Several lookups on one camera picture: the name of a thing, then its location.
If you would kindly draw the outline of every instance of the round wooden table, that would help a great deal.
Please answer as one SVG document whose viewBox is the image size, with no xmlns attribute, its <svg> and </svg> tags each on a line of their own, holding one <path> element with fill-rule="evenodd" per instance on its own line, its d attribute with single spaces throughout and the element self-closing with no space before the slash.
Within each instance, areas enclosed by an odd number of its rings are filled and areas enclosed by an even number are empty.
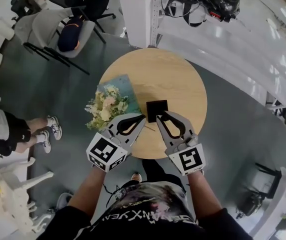
<svg viewBox="0 0 286 240">
<path fill-rule="evenodd" d="M 145 48 L 125 54 L 106 70 L 100 84 L 121 75 L 128 75 L 139 107 L 146 118 L 146 102 L 167 100 L 168 110 L 190 120 L 195 133 L 199 133 L 207 115 L 207 93 L 201 77 L 194 67 L 173 52 Z M 175 136 L 179 131 L 166 122 Z M 166 146 L 156 122 L 146 124 L 132 155 L 141 159 L 166 158 Z"/>
</svg>

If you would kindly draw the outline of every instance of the shoe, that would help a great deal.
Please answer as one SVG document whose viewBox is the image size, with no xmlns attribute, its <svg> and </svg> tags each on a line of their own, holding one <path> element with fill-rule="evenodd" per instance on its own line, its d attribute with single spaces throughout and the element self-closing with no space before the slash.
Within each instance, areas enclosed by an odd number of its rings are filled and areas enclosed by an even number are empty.
<svg viewBox="0 0 286 240">
<path fill-rule="evenodd" d="M 138 181 L 139 183 L 142 182 L 142 176 L 139 173 L 134 173 L 131 177 L 131 181 Z"/>
<path fill-rule="evenodd" d="M 52 120 L 52 125 L 50 126 L 53 134 L 54 134 L 54 137 L 57 141 L 59 141 L 62 137 L 62 127 L 60 126 L 59 124 L 59 120 L 56 116 L 47 116 L 48 119 L 51 119 Z"/>
<path fill-rule="evenodd" d="M 50 134 L 47 130 L 43 130 L 39 133 L 40 135 L 44 135 L 45 136 L 45 140 L 42 143 L 43 145 L 43 148 L 44 148 L 44 151 L 45 153 L 50 153 L 51 152 L 51 144 L 50 144 Z"/>
</svg>

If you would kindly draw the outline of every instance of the office chair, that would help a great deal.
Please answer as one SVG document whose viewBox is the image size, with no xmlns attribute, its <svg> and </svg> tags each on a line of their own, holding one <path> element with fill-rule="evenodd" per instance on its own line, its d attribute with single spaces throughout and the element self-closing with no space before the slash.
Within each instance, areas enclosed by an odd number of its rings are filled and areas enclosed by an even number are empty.
<svg viewBox="0 0 286 240">
<path fill-rule="evenodd" d="M 109 16 L 112 16 L 113 19 L 116 18 L 114 13 L 103 14 L 106 8 L 108 7 L 110 0 L 49 0 L 49 1 L 63 8 L 86 6 L 85 9 L 83 10 L 85 15 L 90 21 L 94 22 L 103 33 L 105 33 L 105 31 L 98 23 L 98 19 L 106 18 Z"/>
<path fill-rule="evenodd" d="M 69 16 L 83 15 L 86 21 L 83 23 L 81 32 L 78 37 L 79 46 L 77 49 L 61 52 L 58 49 L 58 26 L 62 20 Z M 28 51 L 32 51 L 49 61 L 51 57 L 62 64 L 70 67 L 71 65 L 81 70 L 85 74 L 90 73 L 72 62 L 70 59 L 75 58 L 83 49 L 94 31 L 101 41 L 106 41 L 95 29 L 95 23 L 88 20 L 80 7 L 66 8 L 60 10 L 42 10 L 41 12 L 23 17 L 15 26 L 15 35 L 21 40 L 22 45 Z"/>
<path fill-rule="evenodd" d="M 33 6 L 29 0 L 11 0 L 11 5 L 11 11 L 17 14 L 17 17 L 13 17 L 12 20 L 16 22 L 24 16 L 33 15 L 41 11 L 38 5 Z"/>
</svg>

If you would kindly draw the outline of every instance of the gray chair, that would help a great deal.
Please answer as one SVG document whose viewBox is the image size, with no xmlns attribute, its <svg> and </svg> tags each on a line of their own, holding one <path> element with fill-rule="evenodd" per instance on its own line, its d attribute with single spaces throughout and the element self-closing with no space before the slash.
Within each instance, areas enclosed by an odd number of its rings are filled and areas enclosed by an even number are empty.
<svg viewBox="0 0 286 240">
<path fill-rule="evenodd" d="M 98 35 L 101 41 L 106 44 L 104 38 L 97 29 L 95 29 L 94 22 L 86 20 L 83 23 L 78 38 L 79 46 L 77 49 L 61 52 L 57 46 L 60 35 L 60 32 L 58 31 L 59 24 L 63 23 L 65 25 L 64 19 L 78 15 L 84 15 L 81 7 L 60 10 L 42 10 L 37 14 L 23 17 L 16 24 L 14 31 L 28 50 L 37 53 L 46 60 L 49 60 L 46 57 L 49 56 L 68 67 L 72 65 L 89 75 L 89 72 L 73 63 L 70 59 L 75 58 L 81 52 L 93 31 Z"/>
</svg>

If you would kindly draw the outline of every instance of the floor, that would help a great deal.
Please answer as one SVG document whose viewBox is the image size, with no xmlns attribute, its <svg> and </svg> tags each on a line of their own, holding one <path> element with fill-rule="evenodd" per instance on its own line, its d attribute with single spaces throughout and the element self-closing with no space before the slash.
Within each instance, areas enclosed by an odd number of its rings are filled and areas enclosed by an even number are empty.
<svg viewBox="0 0 286 240">
<path fill-rule="evenodd" d="M 134 50 L 126 38 L 103 36 L 106 45 L 94 34 L 74 59 L 90 71 L 90 76 L 28 53 L 16 37 L 3 48 L 1 108 L 27 120 L 56 115 L 63 129 L 60 141 L 51 135 L 50 154 L 45 154 L 40 145 L 35 146 L 32 176 L 54 172 L 53 178 L 32 189 L 31 198 L 39 207 L 37 214 L 55 206 L 62 192 L 75 192 L 91 170 L 85 150 L 95 131 L 85 126 L 91 118 L 84 107 L 94 97 L 97 84 L 109 65 Z M 207 162 L 205 177 L 222 204 L 236 217 L 235 203 L 242 198 L 244 186 L 263 179 L 257 179 L 254 162 L 272 169 L 286 167 L 286 126 L 235 86 L 198 65 L 193 66 L 203 80 L 208 99 L 206 120 L 199 135 Z M 168 159 L 158 162 L 167 173 L 179 175 Z M 129 157 L 107 174 L 107 189 L 114 191 L 116 185 L 127 182 L 136 171 L 143 179 L 146 177 L 141 161 Z M 186 177 L 182 177 L 182 181 L 187 184 Z M 104 212 L 109 197 L 102 189 L 93 220 Z M 188 202 L 192 207 L 190 193 Z M 243 218 L 240 224 L 250 231 L 258 219 Z"/>
</svg>

